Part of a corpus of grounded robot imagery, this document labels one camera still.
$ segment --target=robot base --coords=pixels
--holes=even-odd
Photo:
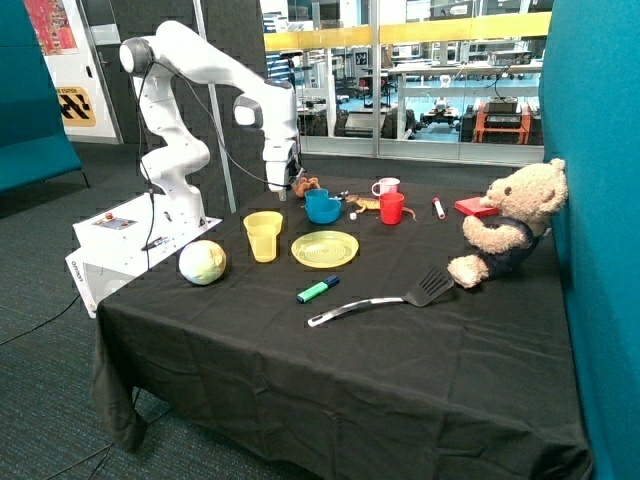
[[[208,218],[202,226],[174,229],[165,215],[167,198],[144,194],[73,225],[80,248],[66,257],[67,266],[89,317],[97,305],[222,220]],[[147,244],[153,247],[145,249]]]

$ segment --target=black spatula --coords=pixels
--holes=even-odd
[[[343,313],[357,310],[359,308],[368,307],[371,305],[383,305],[388,303],[410,303],[416,307],[426,307],[433,300],[438,298],[444,292],[449,290],[453,286],[453,280],[442,271],[437,268],[432,268],[431,271],[421,278],[403,297],[382,297],[382,298],[368,298],[366,300],[360,300],[358,302],[348,303],[342,307],[334,308],[326,313],[316,315],[313,318],[307,320],[310,327],[315,327],[322,323],[333,320]]]

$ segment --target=green marker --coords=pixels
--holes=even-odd
[[[313,287],[307,288],[304,292],[296,297],[298,303],[307,303],[312,298],[317,297],[322,292],[329,290],[334,285],[340,283],[337,275],[331,275],[324,282],[316,283]]]

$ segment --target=red box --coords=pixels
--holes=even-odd
[[[481,197],[467,198],[465,200],[458,200],[455,203],[457,210],[467,215],[474,215],[476,217],[488,217],[490,215],[497,215],[500,213],[496,207],[483,207],[480,205]]]

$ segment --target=white ball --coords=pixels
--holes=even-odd
[[[208,285],[224,272],[227,256],[217,243],[199,240],[184,247],[178,266],[182,276],[191,283]]]

